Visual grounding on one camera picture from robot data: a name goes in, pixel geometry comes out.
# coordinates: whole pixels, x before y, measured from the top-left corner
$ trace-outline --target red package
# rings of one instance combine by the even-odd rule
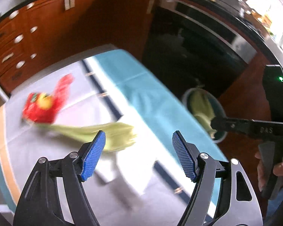
[[[73,76],[68,74],[59,80],[53,95],[30,93],[22,112],[22,118],[38,123],[53,123],[57,113],[68,99],[69,86],[72,82]]]

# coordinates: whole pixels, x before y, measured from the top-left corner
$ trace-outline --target blue textured pad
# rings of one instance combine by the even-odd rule
[[[186,145],[175,132],[172,136],[172,144],[174,146],[175,152],[179,158],[180,164],[183,168],[184,173],[192,181],[195,181],[197,174],[195,171],[195,162],[192,157],[189,155]]]
[[[106,134],[103,131],[99,131],[99,134],[97,134],[92,141],[91,148],[88,149],[82,157],[83,170],[81,173],[81,178],[83,182],[92,176],[105,144]]]

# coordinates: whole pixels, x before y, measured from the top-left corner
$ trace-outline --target table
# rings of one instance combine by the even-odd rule
[[[138,130],[138,139],[133,146],[113,154],[113,158],[111,154],[102,155],[95,172],[104,181],[122,177],[130,191],[141,196],[149,185],[154,166],[170,186],[175,183],[183,190],[180,193],[182,199],[190,196],[194,184],[184,175],[171,142],[176,130],[180,130],[186,141],[194,143],[200,152],[226,161],[205,130],[151,72],[129,53],[112,50],[43,77],[0,107],[0,187],[12,211],[15,211],[21,190],[39,157],[60,159],[81,146],[77,141],[21,121],[28,94],[52,92],[60,77],[68,73],[72,73],[75,80],[56,124],[87,126],[121,121]],[[109,168],[112,161],[116,163],[117,171]],[[84,189],[93,207],[90,184],[86,181]],[[125,183],[122,182],[121,187],[126,187]],[[62,182],[58,183],[58,189],[64,213],[68,205],[65,195],[60,193]],[[211,213],[208,212],[212,216],[218,191],[216,183]]]

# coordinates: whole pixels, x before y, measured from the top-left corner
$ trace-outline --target human hand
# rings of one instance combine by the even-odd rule
[[[267,183],[268,177],[265,175],[263,162],[259,151],[255,154],[255,157],[257,159],[260,159],[259,164],[257,166],[257,171],[258,171],[258,186],[259,186],[259,190],[262,191],[265,184]],[[283,176],[283,162],[278,163],[277,165],[274,166],[273,173],[276,176]]]

